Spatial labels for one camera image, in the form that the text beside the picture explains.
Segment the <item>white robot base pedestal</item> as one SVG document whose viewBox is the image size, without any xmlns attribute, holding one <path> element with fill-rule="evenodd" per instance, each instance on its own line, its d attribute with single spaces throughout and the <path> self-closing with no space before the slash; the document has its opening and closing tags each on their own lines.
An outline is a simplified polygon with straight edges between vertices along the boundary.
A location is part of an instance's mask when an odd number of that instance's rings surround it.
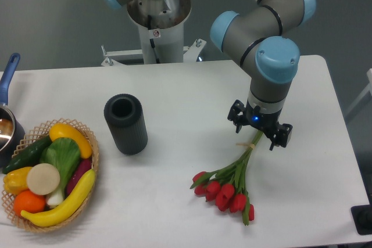
<svg viewBox="0 0 372 248">
<path fill-rule="evenodd" d="M 109 51 L 102 46 L 103 66 L 141 59 L 144 64 L 201 62 L 206 41 L 184 45 L 184 23 L 191 14 L 191 0 L 133 0 L 126 5 L 137 26 L 141 48 Z"/>
</svg>

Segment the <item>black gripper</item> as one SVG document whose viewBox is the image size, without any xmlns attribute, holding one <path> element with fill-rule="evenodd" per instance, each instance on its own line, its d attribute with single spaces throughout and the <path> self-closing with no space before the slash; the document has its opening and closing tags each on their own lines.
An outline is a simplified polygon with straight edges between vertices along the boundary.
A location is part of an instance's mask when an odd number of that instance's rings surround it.
<svg viewBox="0 0 372 248">
<path fill-rule="evenodd" d="M 262 131 L 271 140 L 269 150 L 274 147 L 286 148 L 291 139 L 293 126 L 291 124 L 280 124 L 278 118 L 280 112 L 271 114 L 262 113 L 260 107 L 254 109 L 251 106 L 245 108 L 240 100 L 236 100 L 230 107 L 227 119 L 235 126 L 235 132 L 238 134 L 243 126 L 248 124 L 253 128 Z"/>
</svg>

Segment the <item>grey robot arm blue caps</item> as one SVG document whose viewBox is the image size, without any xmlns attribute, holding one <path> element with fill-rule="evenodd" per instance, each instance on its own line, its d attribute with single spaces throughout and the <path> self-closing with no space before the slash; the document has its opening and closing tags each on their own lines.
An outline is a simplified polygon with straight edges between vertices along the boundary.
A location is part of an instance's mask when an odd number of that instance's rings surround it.
<svg viewBox="0 0 372 248">
<path fill-rule="evenodd" d="M 104 0 L 112 9 L 126 7 L 137 25 L 146 64 L 184 61 L 184 22 L 191 0 Z M 251 77 L 246 103 L 232 105 L 228 119 L 237 129 L 250 125 L 286 147 L 290 124 L 279 116 L 300 58 L 297 45 L 282 35 L 309 20 L 316 0 L 255 0 L 257 8 L 245 16 L 233 11 L 219 15 L 210 29 L 214 45 Z"/>
</svg>

